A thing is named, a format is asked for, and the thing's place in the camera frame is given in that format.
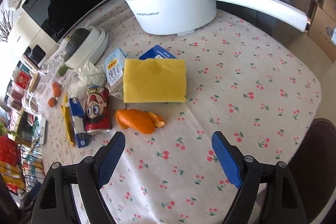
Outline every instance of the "metal bolt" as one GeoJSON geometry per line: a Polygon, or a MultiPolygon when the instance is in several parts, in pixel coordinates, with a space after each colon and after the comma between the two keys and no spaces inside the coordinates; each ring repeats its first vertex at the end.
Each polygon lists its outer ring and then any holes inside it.
{"type": "Polygon", "coordinates": [[[252,156],[245,156],[245,161],[253,162],[253,157],[252,156]]]}
{"type": "Polygon", "coordinates": [[[59,167],[59,162],[54,162],[51,166],[51,168],[56,169],[59,167]]]}
{"type": "Polygon", "coordinates": [[[285,168],[287,166],[287,164],[282,160],[278,163],[279,163],[279,166],[282,167],[282,168],[285,168]]]}
{"type": "Polygon", "coordinates": [[[92,162],[92,161],[93,161],[93,157],[91,157],[91,156],[88,156],[84,159],[84,162],[87,163],[87,164],[92,162]]]}

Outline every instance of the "cherry print tablecloth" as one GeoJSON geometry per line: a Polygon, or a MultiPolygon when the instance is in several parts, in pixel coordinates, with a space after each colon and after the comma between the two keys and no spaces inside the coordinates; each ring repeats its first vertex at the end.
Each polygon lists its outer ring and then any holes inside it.
{"type": "MultiPolygon", "coordinates": [[[[109,18],[100,25],[109,35],[100,63],[117,47],[138,58],[159,44],[187,66],[186,103],[128,105],[166,120],[151,135],[121,130],[114,121],[112,133],[94,136],[86,148],[73,148],[66,142],[60,111],[52,113],[43,146],[47,169],[54,161],[77,163],[106,145],[115,131],[124,132],[126,149],[101,190],[117,222],[220,223],[236,188],[212,150],[216,130],[260,162],[288,162],[294,155],[314,118],[321,88],[314,74],[273,38],[223,11],[181,37],[145,33],[124,0],[113,0],[94,15],[80,26],[98,23],[99,15],[109,18]]],[[[116,98],[112,104],[124,107],[116,98]]],[[[86,223],[77,187],[74,192],[86,223]]]]}

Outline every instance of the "cardboard box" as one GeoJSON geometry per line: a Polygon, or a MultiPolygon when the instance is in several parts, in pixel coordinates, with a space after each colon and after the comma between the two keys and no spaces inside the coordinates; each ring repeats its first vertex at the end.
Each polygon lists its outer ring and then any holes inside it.
{"type": "Polygon", "coordinates": [[[336,22],[336,0],[323,0],[322,10],[336,22]]]}
{"type": "Polygon", "coordinates": [[[308,36],[325,52],[331,61],[336,60],[336,45],[331,41],[336,22],[317,7],[308,36]]]}

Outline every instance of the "sponge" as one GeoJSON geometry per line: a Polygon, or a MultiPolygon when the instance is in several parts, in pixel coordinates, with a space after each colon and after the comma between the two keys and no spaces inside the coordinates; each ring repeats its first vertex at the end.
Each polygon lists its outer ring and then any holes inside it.
{"type": "Polygon", "coordinates": [[[124,103],[185,102],[184,60],[149,58],[126,59],[124,103]]]}

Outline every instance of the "table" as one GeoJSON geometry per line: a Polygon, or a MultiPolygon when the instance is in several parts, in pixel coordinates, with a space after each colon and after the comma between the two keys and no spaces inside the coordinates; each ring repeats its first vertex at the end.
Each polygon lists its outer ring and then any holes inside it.
{"type": "MultiPolygon", "coordinates": [[[[166,125],[152,135],[121,130],[113,119],[112,133],[94,136],[84,149],[73,148],[66,141],[60,110],[52,111],[43,146],[46,170],[54,161],[66,165],[94,155],[116,131],[125,133],[125,151],[101,190],[117,222],[221,223],[237,190],[212,150],[216,130],[259,162],[288,162],[294,155],[319,106],[321,87],[314,74],[273,38],[223,11],[181,37],[145,33],[124,0],[113,0],[93,14],[79,26],[110,17],[100,25],[109,44],[99,63],[117,47],[129,58],[138,58],[159,44],[185,59],[187,66],[186,103],[128,104],[129,109],[164,118],[166,125]]],[[[124,104],[114,98],[112,107],[124,104]]],[[[77,187],[74,196],[86,223],[77,187]]]]}

